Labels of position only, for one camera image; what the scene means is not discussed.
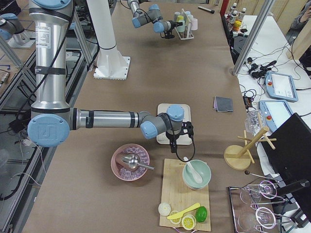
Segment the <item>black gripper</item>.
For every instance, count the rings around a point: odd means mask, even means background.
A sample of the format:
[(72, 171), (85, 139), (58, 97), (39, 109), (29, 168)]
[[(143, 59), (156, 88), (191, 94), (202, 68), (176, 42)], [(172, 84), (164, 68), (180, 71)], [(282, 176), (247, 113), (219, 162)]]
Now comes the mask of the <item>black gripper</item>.
[(167, 38), (173, 39), (175, 36), (172, 34), (172, 31), (175, 27), (178, 27), (179, 24), (177, 22), (174, 22), (172, 20), (167, 21), (168, 29), (167, 29)]
[(193, 125), (190, 121), (182, 122), (180, 129), (166, 131), (166, 137), (170, 143), (193, 143)]

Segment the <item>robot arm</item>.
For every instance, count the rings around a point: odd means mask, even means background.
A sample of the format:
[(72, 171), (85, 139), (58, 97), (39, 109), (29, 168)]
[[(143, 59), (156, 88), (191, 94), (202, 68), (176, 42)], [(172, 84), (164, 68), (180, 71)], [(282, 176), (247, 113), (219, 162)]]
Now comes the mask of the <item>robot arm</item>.
[(153, 4), (146, 12), (140, 8), (139, 4), (146, 2), (145, 0), (128, 0), (127, 5), (133, 13), (132, 23), (135, 28), (139, 28), (148, 23), (153, 24), (153, 30), (155, 33), (164, 33), (165, 39), (172, 39), (172, 31), (174, 28), (182, 26), (182, 22), (176, 22), (172, 20), (164, 20), (160, 8), (157, 4)]
[[(128, 0), (135, 28), (152, 23), (156, 33), (172, 38), (174, 28), (183, 28), (184, 21), (166, 21), (154, 4), (147, 12), (139, 4), (146, 0)], [(87, 0), (91, 21), (99, 46), (95, 78), (125, 80), (130, 57), (118, 51), (107, 0)], [(193, 127), (183, 122), (184, 109), (171, 105), (166, 113), (152, 116), (148, 112), (79, 110), (70, 108), (65, 98), (66, 33), (74, 16), (72, 0), (31, 0), (29, 14), (35, 21), (36, 101), (31, 105), (27, 132), (30, 139), (43, 147), (63, 143), (70, 130), (79, 128), (140, 128), (146, 139), (165, 133), (171, 152), (177, 152), (177, 139), (188, 134), (193, 142)]]

